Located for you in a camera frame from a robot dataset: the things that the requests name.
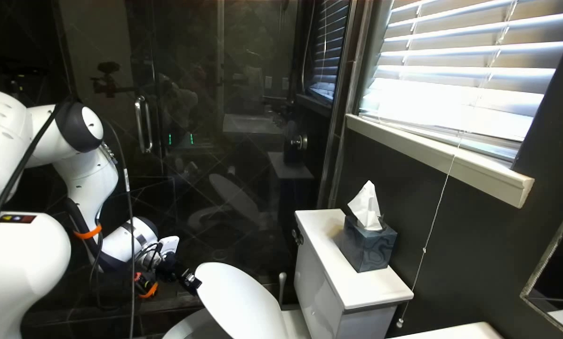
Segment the window sill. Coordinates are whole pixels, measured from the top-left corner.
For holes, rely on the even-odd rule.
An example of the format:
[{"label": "window sill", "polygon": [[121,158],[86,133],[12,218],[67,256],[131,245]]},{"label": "window sill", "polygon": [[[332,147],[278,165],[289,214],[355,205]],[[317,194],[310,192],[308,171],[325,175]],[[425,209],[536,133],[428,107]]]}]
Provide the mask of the window sill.
[{"label": "window sill", "polygon": [[451,177],[519,209],[526,203],[536,182],[532,177],[517,173],[490,158],[393,128],[387,122],[347,115],[347,128],[430,167],[451,173]]}]

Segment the white tissue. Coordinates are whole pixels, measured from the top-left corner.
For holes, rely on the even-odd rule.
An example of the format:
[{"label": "white tissue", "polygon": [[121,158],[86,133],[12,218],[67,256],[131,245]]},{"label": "white tissue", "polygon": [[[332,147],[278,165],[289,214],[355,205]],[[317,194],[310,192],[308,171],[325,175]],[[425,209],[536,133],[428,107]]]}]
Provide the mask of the white tissue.
[{"label": "white tissue", "polygon": [[355,196],[353,201],[349,201],[349,207],[361,220],[366,231],[381,231],[381,211],[379,211],[379,199],[377,190],[372,181],[368,181],[362,190]]}]

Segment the window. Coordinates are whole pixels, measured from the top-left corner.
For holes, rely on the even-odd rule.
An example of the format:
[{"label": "window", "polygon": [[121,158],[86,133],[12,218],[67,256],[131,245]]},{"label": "window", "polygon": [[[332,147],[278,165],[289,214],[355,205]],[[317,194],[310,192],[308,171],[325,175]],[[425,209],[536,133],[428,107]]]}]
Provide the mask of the window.
[{"label": "window", "polygon": [[513,162],[563,56],[563,0],[394,0],[381,11],[361,115]]},{"label": "window", "polygon": [[336,96],[349,5],[349,0],[321,0],[317,5],[313,79],[310,90],[327,100],[334,100]]}]

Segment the tissue box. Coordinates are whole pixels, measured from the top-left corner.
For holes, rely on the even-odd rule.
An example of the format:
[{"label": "tissue box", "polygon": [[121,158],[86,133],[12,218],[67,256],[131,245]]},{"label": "tissue box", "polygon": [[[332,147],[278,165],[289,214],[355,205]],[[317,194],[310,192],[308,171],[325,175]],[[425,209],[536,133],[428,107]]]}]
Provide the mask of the tissue box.
[{"label": "tissue box", "polygon": [[359,226],[355,213],[345,207],[345,228],[340,235],[340,250],[359,273],[389,267],[396,237],[398,231],[389,224],[383,224],[381,231],[366,231],[364,226]]}]

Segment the toilet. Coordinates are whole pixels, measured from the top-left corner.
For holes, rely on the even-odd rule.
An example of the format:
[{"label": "toilet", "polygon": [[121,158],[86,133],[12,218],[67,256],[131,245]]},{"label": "toilet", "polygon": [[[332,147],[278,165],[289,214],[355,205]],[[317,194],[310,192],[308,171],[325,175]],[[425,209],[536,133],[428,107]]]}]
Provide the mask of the toilet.
[{"label": "toilet", "polygon": [[206,261],[197,269],[206,309],[176,324],[165,339],[308,339],[385,337],[396,307],[415,297],[389,265],[359,273],[338,248],[342,209],[296,211],[302,243],[296,261],[300,309],[283,309],[246,271]]}]

